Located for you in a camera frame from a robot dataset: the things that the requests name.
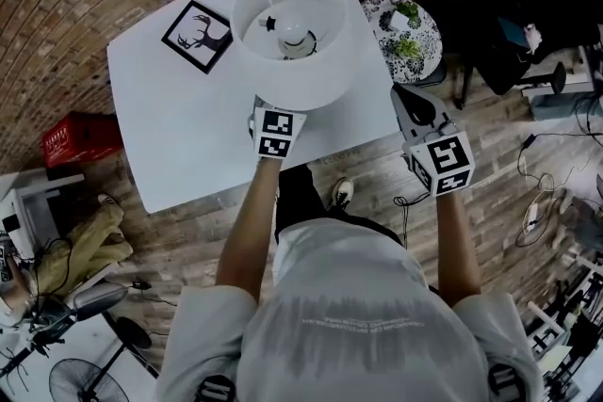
table lamp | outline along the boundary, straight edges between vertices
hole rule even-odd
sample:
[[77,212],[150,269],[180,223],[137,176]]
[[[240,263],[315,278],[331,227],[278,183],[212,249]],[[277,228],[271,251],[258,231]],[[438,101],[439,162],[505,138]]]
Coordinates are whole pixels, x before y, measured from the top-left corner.
[[235,0],[231,30],[241,71],[271,105],[315,109],[350,88],[357,55],[346,0]]

light bulb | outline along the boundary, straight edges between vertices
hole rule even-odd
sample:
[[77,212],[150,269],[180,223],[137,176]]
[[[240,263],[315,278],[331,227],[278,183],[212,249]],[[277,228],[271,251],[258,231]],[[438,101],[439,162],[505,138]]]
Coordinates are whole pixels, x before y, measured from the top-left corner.
[[286,10],[276,19],[274,30],[280,40],[296,45],[305,38],[308,26],[300,14]]

black picture frame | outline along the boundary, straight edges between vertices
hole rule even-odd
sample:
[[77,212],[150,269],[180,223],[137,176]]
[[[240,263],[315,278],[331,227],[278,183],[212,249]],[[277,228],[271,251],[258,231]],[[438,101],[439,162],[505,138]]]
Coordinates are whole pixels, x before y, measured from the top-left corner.
[[[178,44],[174,44],[169,39],[170,34],[180,24],[180,22],[184,19],[184,17],[187,15],[188,11],[191,8],[193,8],[193,7],[197,8],[198,10],[200,10],[200,11],[204,12],[205,14],[209,15],[212,19],[215,19],[216,21],[218,21],[221,24],[224,24],[224,25],[226,25],[228,27],[228,33],[226,34],[226,36],[225,36],[222,44],[220,45],[220,48],[215,51],[216,54],[214,54],[212,56],[212,58],[209,60],[209,62],[207,64],[203,64],[198,59],[196,59],[195,57],[191,56],[187,52],[187,50],[185,48],[181,47]],[[222,56],[222,54],[224,54],[224,52],[226,51],[226,49],[228,49],[228,47],[232,43],[232,41],[233,41],[233,34],[232,34],[231,30],[230,30],[230,23],[226,19],[224,19],[221,15],[219,15],[216,12],[214,12],[213,10],[210,10],[209,8],[202,6],[201,4],[199,4],[199,2],[197,2],[195,0],[191,0],[190,2],[188,2],[187,6],[182,10],[182,12],[180,12],[180,14],[176,18],[176,20],[173,22],[173,24],[170,26],[170,28],[168,29],[168,31],[163,35],[163,37],[161,38],[161,41],[164,44],[166,44],[168,47],[170,47],[175,53],[177,53],[180,56],[182,56],[183,58],[185,58],[188,62],[190,62],[192,65],[194,65],[201,72],[204,72],[204,73],[208,74],[212,70],[212,68],[214,67],[214,65],[216,64],[216,62],[218,62],[218,59],[220,59],[220,57]]]

black pants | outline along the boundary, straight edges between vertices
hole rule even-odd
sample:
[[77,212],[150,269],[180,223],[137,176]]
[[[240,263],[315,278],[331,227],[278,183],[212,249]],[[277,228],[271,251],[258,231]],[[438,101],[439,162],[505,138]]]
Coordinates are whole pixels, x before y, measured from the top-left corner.
[[352,225],[370,228],[377,233],[388,236],[401,245],[398,236],[394,232],[375,221],[365,217],[353,217],[335,207],[327,211],[314,188],[312,171],[306,165],[281,171],[279,191],[279,200],[276,203],[276,231],[274,233],[277,243],[279,233],[289,226],[308,219],[333,217]]

plate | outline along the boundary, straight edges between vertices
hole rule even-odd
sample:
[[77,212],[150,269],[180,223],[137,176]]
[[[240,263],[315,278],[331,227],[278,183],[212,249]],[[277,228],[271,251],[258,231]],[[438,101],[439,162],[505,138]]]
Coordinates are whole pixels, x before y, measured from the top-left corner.
[[[418,17],[409,20],[408,28],[397,31],[389,28],[389,21],[400,2],[412,0],[366,0],[362,8],[368,23],[379,43],[392,79],[402,84],[411,84],[430,75],[442,59],[442,37],[432,16],[418,6]],[[417,58],[398,56],[396,46],[400,39],[414,40],[421,52]]]

